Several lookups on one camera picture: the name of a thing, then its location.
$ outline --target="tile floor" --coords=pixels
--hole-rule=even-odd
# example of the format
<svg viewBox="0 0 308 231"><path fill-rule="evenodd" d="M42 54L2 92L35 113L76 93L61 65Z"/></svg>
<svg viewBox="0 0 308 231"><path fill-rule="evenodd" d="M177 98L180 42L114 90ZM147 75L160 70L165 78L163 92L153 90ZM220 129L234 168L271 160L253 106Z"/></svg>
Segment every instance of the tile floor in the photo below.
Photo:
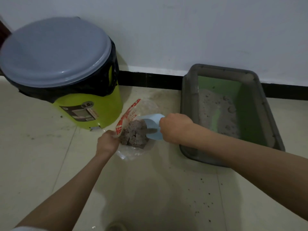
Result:
<svg viewBox="0 0 308 231"><path fill-rule="evenodd" d="M120 89L123 111L142 97L165 115L180 110L180 91ZM286 150L308 157L308 101L269 103ZM0 230L10 230L86 165L102 131L76 128L48 102L19 94L4 78L0 105ZM166 142L133 161L113 156L74 230L99 231L114 220L140 231L308 230L308 222L231 169L189 160Z"/></svg>

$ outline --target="litter scoop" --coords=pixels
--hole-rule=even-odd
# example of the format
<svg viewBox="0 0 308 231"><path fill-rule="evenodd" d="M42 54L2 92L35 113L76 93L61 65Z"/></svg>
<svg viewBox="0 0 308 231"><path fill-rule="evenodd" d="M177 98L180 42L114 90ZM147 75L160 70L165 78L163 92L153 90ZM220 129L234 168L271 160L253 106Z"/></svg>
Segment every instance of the litter scoop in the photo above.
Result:
<svg viewBox="0 0 308 231"><path fill-rule="evenodd" d="M160 132L160 126L159 121L161 118L165 117L164 115L160 113L145 115L145 116L139 116L138 119L143 119L145 121L145 124L147 125L146 136L149 139L153 140L162 140L163 135Z"/></svg>

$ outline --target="black baseboard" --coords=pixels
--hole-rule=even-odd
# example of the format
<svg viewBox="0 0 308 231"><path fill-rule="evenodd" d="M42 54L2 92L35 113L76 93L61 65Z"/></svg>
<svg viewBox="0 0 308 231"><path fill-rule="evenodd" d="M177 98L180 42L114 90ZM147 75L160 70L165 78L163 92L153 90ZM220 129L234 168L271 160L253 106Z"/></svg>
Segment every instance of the black baseboard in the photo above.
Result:
<svg viewBox="0 0 308 231"><path fill-rule="evenodd" d="M120 71L118 82L119 85L125 86L181 90L182 78L182 76L175 75ZM268 98L308 100L308 87L306 86L262 83L262 87Z"/></svg>

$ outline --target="hand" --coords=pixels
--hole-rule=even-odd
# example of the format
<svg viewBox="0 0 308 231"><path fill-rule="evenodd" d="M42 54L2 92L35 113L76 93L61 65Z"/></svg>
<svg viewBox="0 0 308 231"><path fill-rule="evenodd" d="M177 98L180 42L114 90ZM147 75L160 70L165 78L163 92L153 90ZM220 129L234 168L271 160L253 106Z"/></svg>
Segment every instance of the hand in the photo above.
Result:
<svg viewBox="0 0 308 231"><path fill-rule="evenodd" d="M115 138L116 133L114 131L108 130L103 133L97 140L96 155L106 155L111 157L120 144L120 140Z"/></svg>
<svg viewBox="0 0 308 231"><path fill-rule="evenodd" d="M192 120L179 113L170 113L165 118L160 119L160 132L166 142L182 144L183 138L194 123Z"/></svg>

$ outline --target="litter box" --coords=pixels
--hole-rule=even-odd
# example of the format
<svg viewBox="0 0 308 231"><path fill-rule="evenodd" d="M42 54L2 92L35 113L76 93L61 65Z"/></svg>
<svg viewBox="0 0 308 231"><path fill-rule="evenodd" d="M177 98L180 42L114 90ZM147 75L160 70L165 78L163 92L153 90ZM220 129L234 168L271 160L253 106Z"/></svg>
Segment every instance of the litter box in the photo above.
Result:
<svg viewBox="0 0 308 231"><path fill-rule="evenodd" d="M223 100L228 100L230 105L236 108L235 123L239 139L281 151L285 150L256 73L243 69L203 64L193 65L187 75L183 77L181 113L189 116L196 124L201 124L201 119L207 115L199 100L204 99L204 97L200 97L200 93L205 90L208 94L223 97ZM217 129L219 122L221 122L219 115L223 111L218 110L222 109L221 105L215 103L217 102L212 101L211 106L207 106L208 109L211 109L212 115L207 117L210 120L209 126L206 127L219 132ZM221 161L209 157L206 152L182 145L180 145L180 149L189 159L226 167Z"/></svg>

